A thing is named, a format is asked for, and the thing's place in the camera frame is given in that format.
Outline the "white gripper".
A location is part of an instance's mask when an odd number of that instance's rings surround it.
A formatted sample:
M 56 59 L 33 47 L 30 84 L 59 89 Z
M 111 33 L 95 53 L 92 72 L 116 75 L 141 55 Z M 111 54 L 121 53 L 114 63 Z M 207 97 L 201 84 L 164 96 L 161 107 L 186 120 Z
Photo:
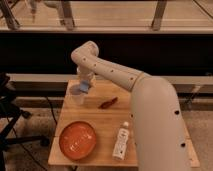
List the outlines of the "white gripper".
M 84 67 L 78 67 L 77 68 L 77 76 L 79 79 L 79 82 L 84 82 L 89 85 L 89 89 L 93 86 L 93 81 L 95 78 L 95 73 L 84 68 Z

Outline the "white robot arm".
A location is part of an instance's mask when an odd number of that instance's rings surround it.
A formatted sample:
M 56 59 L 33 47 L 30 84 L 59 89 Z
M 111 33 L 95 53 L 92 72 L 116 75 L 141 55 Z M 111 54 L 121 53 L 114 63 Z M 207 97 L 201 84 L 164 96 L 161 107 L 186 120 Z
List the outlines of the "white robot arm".
M 191 171 L 184 122 L 173 85 L 159 76 L 98 57 L 88 41 L 71 53 L 85 72 L 94 72 L 131 93 L 138 171 Z

